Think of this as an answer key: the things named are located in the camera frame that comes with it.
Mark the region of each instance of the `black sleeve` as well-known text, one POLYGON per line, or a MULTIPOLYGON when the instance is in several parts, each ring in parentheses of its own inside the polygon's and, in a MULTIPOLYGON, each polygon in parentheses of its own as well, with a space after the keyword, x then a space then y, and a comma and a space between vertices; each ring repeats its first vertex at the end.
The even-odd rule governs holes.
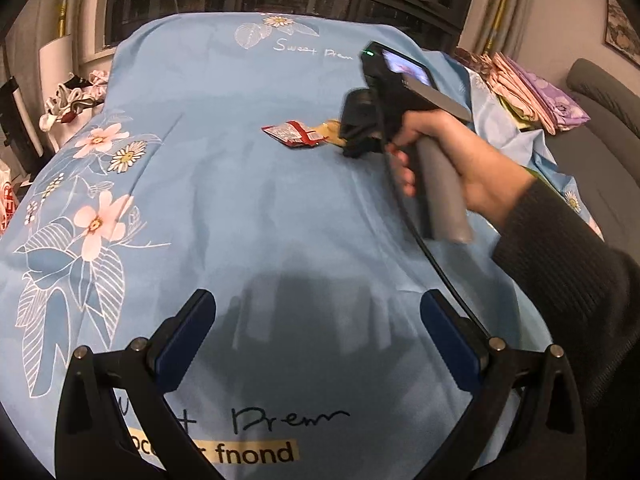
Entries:
POLYGON ((625 448, 640 433, 640 267, 539 180, 507 218, 493 258, 567 353, 587 425, 590 478, 605 462, 622 467, 624 454, 638 453, 625 448))

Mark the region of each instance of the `purple floral fabric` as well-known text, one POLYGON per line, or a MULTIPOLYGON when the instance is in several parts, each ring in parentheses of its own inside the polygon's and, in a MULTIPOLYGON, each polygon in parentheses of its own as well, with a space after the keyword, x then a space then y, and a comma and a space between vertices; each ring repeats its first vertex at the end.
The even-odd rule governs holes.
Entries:
POLYGON ((538 98, 540 104, 545 107, 554 122, 556 130, 565 132, 572 128, 577 128, 590 120, 587 113, 561 89, 556 88, 537 75, 527 72, 508 56, 504 54, 498 55, 520 76, 522 81, 538 98))

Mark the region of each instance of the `gray sofa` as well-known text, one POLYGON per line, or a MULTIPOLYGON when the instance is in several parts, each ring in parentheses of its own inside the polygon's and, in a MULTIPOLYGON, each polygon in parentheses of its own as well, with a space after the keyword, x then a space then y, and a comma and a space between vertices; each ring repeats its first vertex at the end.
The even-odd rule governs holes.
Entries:
POLYGON ((566 82, 591 121, 546 136, 547 145, 560 170, 575 177, 607 243, 640 263, 640 98, 586 59, 566 82))

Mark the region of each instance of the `hand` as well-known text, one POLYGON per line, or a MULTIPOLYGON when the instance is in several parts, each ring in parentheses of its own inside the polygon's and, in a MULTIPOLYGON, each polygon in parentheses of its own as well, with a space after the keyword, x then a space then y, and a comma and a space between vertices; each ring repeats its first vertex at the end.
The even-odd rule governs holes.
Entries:
POLYGON ((421 135, 437 139, 460 174, 466 207, 501 230, 535 177, 447 112, 407 112, 402 129, 386 147, 394 156, 396 175, 407 196, 415 195, 415 174, 408 167, 409 158, 402 147, 421 135))

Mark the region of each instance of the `metal screw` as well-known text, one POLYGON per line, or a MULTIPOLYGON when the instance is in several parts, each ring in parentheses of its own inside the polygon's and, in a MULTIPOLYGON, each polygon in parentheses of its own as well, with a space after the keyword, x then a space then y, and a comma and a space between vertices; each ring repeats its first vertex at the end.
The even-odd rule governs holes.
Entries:
POLYGON ((553 357, 562 357, 564 355, 564 349, 560 345, 551 345, 549 352, 553 357))
POLYGON ((131 348, 134 352, 140 352, 141 350, 145 349, 147 342, 148 340, 145 337, 137 337, 131 342, 129 348, 131 348))
POLYGON ((489 346, 495 351, 499 352, 500 350, 504 350, 505 348, 507 348, 507 343, 504 342, 504 339, 500 339, 499 337, 492 337, 491 339, 489 339, 489 346))
POLYGON ((88 351, 89 349, 86 346, 79 346, 74 350, 74 357, 76 359, 82 359, 88 351))

